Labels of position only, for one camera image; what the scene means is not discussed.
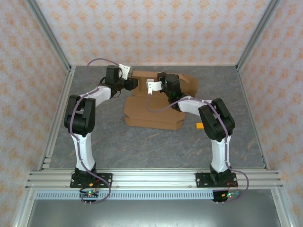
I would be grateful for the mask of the brown cardboard paper box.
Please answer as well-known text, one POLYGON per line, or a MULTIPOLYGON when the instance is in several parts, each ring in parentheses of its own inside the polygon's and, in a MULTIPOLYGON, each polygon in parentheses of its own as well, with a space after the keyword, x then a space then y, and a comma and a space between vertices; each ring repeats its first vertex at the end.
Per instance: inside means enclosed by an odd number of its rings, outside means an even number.
POLYGON ((138 79, 138 87, 132 90, 132 95, 126 98, 124 114, 125 122, 129 126, 146 128, 178 130, 185 119, 186 113, 171 107, 162 112, 160 110, 169 105, 167 96, 160 91, 154 91, 148 99, 146 80, 157 80, 157 72, 133 71, 133 77, 138 79))

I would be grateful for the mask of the small green-lit controller board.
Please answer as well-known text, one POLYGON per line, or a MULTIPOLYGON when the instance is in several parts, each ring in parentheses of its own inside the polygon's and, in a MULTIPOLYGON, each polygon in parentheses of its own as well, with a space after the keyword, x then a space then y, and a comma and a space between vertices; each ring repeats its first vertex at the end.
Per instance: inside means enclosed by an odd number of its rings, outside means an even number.
POLYGON ((221 193, 222 198, 234 198, 240 195, 240 191, 224 191, 221 193))
POLYGON ((86 190, 85 188, 82 188, 79 190, 80 192, 80 197, 83 198, 98 198, 99 197, 99 192, 97 189, 88 189, 86 190))

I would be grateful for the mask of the grey metal shelf panel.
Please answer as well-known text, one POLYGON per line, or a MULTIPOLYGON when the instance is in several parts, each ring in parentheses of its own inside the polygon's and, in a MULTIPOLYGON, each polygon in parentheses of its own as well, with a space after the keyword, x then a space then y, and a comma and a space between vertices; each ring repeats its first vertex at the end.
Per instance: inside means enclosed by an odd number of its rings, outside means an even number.
POLYGON ((37 200, 27 227, 281 227, 272 202, 37 200))

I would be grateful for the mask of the aluminium table side rail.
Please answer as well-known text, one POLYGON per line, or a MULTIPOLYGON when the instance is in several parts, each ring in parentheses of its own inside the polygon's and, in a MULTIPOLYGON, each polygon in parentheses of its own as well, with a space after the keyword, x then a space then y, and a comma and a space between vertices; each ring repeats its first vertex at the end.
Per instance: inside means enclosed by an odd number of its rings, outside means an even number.
POLYGON ((240 70, 237 68, 237 74, 238 74, 238 78, 239 78, 239 81, 240 81, 240 85, 241 85, 241 88, 242 88, 242 91, 243 91, 243 95, 244 95, 244 98, 245 98, 245 101, 246 101, 246 105, 247 105, 247 108, 248 108, 248 112, 249 112, 249 115, 250 115, 250 121, 252 123, 252 127, 253 127, 253 130, 254 130, 254 134, 255 134, 255 137, 256 137, 256 141, 257 141, 257 144, 258 144, 258 148, 259 148, 259 153, 260 153, 260 157, 262 159, 262 163, 263 163, 263 169, 265 170, 270 170, 270 167, 268 165, 268 161, 267 161, 267 156, 266 154, 264 153, 264 150, 263 150, 263 145, 262 145, 262 142, 260 140, 260 137, 259 137, 259 133, 258 133, 258 129, 256 127, 256 124, 254 122, 254 115, 253 115, 253 112, 251 110, 251 106, 250 106, 250 102, 249 102, 249 97, 247 95, 247 92, 246 92, 246 89, 245 89, 245 86, 244 86, 244 82, 243 82, 243 79, 241 77, 241 72, 240 70))
POLYGON ((65 105, 68 99, 69 91, 74 77, 75 68, 76 66, 72 65, 67 71, 65 81, 63 83, 61 93, 59 95, 59 99, 57 102, 56 111, 53 119, 53 125, 49 132, 45 149, 42 152, 42 156, 38 164, 38 168, 37 168, 38 171, 42 171, 44 168, 49 168, 49 164, 53 156, 53 150, 56 144, 60 125, 62 123, 62 117, 64 114, 65 105))

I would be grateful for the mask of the aluminium frame post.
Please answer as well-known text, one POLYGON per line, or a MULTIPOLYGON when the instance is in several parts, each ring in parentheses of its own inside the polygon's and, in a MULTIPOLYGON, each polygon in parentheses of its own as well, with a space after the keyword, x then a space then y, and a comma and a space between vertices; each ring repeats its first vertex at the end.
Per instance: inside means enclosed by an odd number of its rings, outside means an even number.
POLYGON ((243 53, 241 54, 238 63, 235 65, 236 70, 239 72, 246 61, 248 60, 250 54, 252 53, 255 45, 257 44, 259 38, 261 37, 264 29, 269 23, 271 17, 275 13, 276 8, 278 7, 281 0, 270 0, 269 5, 267 6, 265 12, 263 13, 258 25, 256 26, 252 36, 250 37, 246 47, 244 48, 243 53))
POLYGON ((46 35, 50 45, 53 47, 57 57, 59 58, 63 67, 67 70, 71 70, 71 64, 69 63, 65 53, 63 52, 57 38, 55 37, 49 23, 47 22, 42 10, 40 9, 36 0, 25 0, 26 4, 29 6, 33 15, 35 16, 38 24, 40 25, 42 31, 46 35))

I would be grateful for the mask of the long aluminium mounting rail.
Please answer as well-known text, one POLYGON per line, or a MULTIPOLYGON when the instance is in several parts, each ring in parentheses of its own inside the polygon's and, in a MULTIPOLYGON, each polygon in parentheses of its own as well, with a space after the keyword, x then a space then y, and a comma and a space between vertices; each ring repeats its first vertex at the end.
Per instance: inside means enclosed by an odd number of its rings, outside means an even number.
MULTIPOLYGON (((113 190, 195 190, 196 173, 208 173, 209 169, 194 168, 132 168, 99 169, 100 173, 112 173, 113 190)), ((68 189, 71 169, 43 169, 30 172, 26 189, 68 189)), ((238 188, 244 190, 284 189, 285 183, 277 170, 242 169, 236 174, 238 188)))

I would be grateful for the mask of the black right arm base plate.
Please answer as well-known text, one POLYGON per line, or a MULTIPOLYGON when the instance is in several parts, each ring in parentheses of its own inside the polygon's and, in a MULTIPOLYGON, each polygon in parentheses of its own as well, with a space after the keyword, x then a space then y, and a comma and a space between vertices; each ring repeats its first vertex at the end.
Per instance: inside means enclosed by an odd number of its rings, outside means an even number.
POLYGON ((197 188, 238 187, 235 173, 196 173, 197 188))

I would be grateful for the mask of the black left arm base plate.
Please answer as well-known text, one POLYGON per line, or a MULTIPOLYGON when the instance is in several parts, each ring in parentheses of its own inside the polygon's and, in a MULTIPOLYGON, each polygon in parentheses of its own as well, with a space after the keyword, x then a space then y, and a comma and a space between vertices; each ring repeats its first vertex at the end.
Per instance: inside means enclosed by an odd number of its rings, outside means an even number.
POLYGON ((113 175, 110 173, 97 173, 97 177, 92 176, 91 174, 85 172, 83 175, 77 175, 73 173, 71 175, 71 188, 107 188, 107 184, 100 180, 100 178, 104 179, 109 186, 112 185, 112 177, 113 175))

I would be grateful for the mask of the aluminium frame leg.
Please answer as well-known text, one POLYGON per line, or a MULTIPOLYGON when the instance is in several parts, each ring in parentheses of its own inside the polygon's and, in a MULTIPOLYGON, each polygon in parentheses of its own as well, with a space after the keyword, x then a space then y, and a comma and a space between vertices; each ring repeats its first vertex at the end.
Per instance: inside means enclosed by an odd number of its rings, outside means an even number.
POLYGON ((281 227, 296 227, 287 194, 284 189, 271 189, 281 227))
POLYGON ((23 199, 21 200, 19 209, 13 227, 27 227, 33 205, 36 198, 36 190, 26 190, 23 199))

